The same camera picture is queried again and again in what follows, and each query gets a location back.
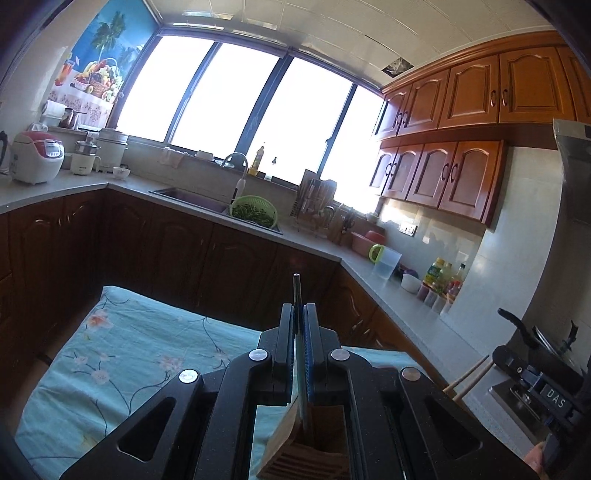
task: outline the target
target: seasoning jar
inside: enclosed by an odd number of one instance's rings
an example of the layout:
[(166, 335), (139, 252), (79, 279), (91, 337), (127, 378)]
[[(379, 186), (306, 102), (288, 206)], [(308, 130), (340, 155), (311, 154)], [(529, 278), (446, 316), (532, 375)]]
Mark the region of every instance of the seasoning jar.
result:
[(421, 288), (419, 288), (417, 292), (417, 298), (420, 301), (425, 301), (425, 298), (430, 291), (431, 289), (429, 288), (429, 285), (427, 285), (425, 282), (421, 283)]

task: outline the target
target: rice cooker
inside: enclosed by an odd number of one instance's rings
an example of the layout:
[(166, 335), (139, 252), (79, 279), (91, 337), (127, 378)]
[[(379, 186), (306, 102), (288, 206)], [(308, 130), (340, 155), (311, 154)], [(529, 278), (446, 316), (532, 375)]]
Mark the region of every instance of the rice cooker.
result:
[(64, 161), (64, 146), (46, 132), (22, 132), (11, 145), (10, 175), (35, 185), (54, 179)]

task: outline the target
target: countertop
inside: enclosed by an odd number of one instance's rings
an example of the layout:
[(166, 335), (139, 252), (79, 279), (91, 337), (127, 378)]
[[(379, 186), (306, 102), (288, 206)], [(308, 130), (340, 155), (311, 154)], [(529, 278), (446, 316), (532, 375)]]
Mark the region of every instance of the countertop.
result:
[[(438, 314), (418, 301), (415, 295), (406, 292), (399, 281), (392, 278), (382, 280), (374, 276), (373, 264), (352, 250), (337, 246), (324, 238), (318, 238), (308, 231), (300, 231), (291, 225), (289, 220), (280, 222), (283, 235), (279, 235), (220, 213), (150, 193), (150, 190), (168, 186), (134, 175), (130, 175), (125, 180), (115, 180), (112, 174), (92, 173), (88, 176), (77, 176), (66, 170), (60, 170), (54, 180), (35, 186), (12, 181), (10, 177), (2, 176), (0, 177), (0, 213), (91, 190), (109, 188), (127, 193), (339, 262), (448, 382), (461, 376), (480, 360), (480, 355), (441, 321)], [(464, 398), (464, 401), (492, 434), (517, 455), (523, 456), (531, 448), (531, 442), (488, 393), (490, 386), (505, 379), (506, 376), (502, 372), (495, 368), (491, 369)]]

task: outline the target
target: knife block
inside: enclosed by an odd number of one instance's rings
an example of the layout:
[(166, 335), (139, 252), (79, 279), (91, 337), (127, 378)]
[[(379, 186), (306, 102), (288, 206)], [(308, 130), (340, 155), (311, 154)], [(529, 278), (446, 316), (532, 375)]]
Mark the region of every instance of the knife block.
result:
[(257, 475), (266, 480), (349, 480), (349, 455), (342, 406), (309, 407), (311, 435), (304, 438), (294, 401), (269, 439)]

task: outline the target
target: bottle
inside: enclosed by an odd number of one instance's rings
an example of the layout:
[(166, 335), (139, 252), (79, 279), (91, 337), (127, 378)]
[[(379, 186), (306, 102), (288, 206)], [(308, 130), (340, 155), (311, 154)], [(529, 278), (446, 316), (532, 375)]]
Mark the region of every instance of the bottle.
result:
[(457, 269), (457, 273), (452, 277), (452, 280), (458, 280), (460, 284), (464, 281), (464, 275), (466, 275), (466, 264), (460, 264), (460, 268)]
[(427, 270), (427, 274), (425, 275), (424, 279), (425, 283), (431, 285), (437, 282), (437, 279), (441, 273), (441, 269), (444, 267), (444, 265), (445, 260), (438, 257), (437, 260), (435, 260), (435, 263), (429, 267), (429, 270)]
[(452, 264), (446, 263), (445, 266), (441, 269), (441, 273), (439, 274), (439, 278), (437, 279), (437, 285), (444, 290), (447, 287), (447, 284), (452, 279)]
[(265, 145), (263, 145), (261, 148), (259, 148), (256, 151), (255, 159), (252, 162), (251, 167), (248, 169), (249, 175), (256, 177), (256, 174), (258, 173), (258, 167), (261, 164), (262, 156), (264, 153), (265, 153)]

